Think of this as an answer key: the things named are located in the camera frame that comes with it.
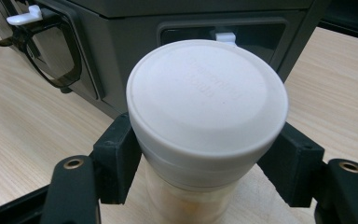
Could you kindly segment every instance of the white clip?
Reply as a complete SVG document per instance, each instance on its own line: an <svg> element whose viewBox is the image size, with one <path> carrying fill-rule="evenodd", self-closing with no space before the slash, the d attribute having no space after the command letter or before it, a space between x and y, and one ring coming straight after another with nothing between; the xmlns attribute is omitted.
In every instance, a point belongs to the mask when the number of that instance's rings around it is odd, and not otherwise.
<svg viewBox="0 0 358 224"><path fill-rule="evenodd" d="M23 25L34 21L43 20L42 11L40 10L39 6L33 5L28 7L28 9L30 10L29 13L7 17L7 22L10 25Z"/></svg>
<svg viewBox="0 0 358 224"><path fill-rule="evenodd" d="M233 33L217 33L216 34L216 41L228 44L228 45L232 45L232 46L237 46L235 44L235 39L237 37L233 34Z"/></svg>

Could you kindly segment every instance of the white plastic container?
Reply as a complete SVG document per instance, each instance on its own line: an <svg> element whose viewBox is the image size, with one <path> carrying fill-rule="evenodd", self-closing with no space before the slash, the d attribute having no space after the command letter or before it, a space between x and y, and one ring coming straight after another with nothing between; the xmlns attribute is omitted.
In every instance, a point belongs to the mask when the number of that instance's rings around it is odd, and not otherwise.
<svg viewBox="0 0 358 224"><path fill-rule="evenodd" d="M233 189L269 149L288 110L285 88L265 62L209 40L175 42L147 54L131 72L127 102L132 128L160 178L153 183L200 199L205 192ZM161 198L163 189L158 197L149 190L150 196ZM167 223L212 223L197 213L194 222L175 220L185 209L179 201L167 203L153 201L157 211L174 210Z"/></svg>
<svg viewBox="0 0 358 224"><path fill-rule="evenodd" d="M149 210L158 224L217 224L237 187L233 182L221 189L194 191L177 188L146 165Z"/></svg>

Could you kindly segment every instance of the wooden table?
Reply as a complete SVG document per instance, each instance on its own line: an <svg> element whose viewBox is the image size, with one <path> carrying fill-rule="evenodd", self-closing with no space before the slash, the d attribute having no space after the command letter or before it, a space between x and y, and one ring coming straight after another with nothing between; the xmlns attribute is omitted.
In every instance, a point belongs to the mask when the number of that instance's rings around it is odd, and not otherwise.
<svg viewBox="0 0 358 224"><path fill-rule="evenodd" d="M285 85L288 122L326 149L324 160L358 161L358 39L316 29ZM76 94L51 88L12 49L0 48L0 205L48 184L60 160L88 155L112 121ZM126 204L101 210L103 223L153 223L144 160ZM313 208L288 207L255 166L224 223L314 223Z"/></svg>

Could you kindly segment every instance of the black plastic bracket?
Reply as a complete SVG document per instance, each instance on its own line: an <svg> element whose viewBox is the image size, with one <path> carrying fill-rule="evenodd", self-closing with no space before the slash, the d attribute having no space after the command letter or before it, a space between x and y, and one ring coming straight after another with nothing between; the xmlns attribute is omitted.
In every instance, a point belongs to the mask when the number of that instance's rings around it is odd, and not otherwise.
<svg viewBox="0 0 358 224"><path fill-rule="evenodd" d="M48 186L0 206L0 223L39 223Z"/></svg>
<svg viewBox="0 0 358 224"><path fill-rule="evenodd" d="M291 207L310 207L312 177L322 169L324 149L286 123L269 151L257 162Z"/></svg>
<svg viewBox="0 0 358 224"><path fill-rule="evenodd" d="M128 113L115 119L94 144L90 156L101 203L124 203L142 156Z"/></svg>
<svg viewBox="0 0 358 224"><path fill-rule="evenodd" d="M60 161L48 187L40 223L101 223L95 187L90 157L74 156Z"/></svg>
<svg viewBox="0 0 358 224"><path fill-rule="evenodd" d="M317 224L358 224L358 163L334 159L314 179Z"/></svg>

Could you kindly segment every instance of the round lid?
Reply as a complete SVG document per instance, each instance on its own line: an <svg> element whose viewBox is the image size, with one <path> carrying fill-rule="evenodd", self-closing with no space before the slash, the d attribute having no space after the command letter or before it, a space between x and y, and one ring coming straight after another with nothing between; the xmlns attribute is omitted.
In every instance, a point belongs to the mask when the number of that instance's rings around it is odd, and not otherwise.
<svg viewBox="0 0 358 224"><path fill-rule="evenodd" d="M288 101L278 75L254 54L209 40L175 42L147 54L127 84L139 140L168 163L237 157L281 130Z"/></svg>

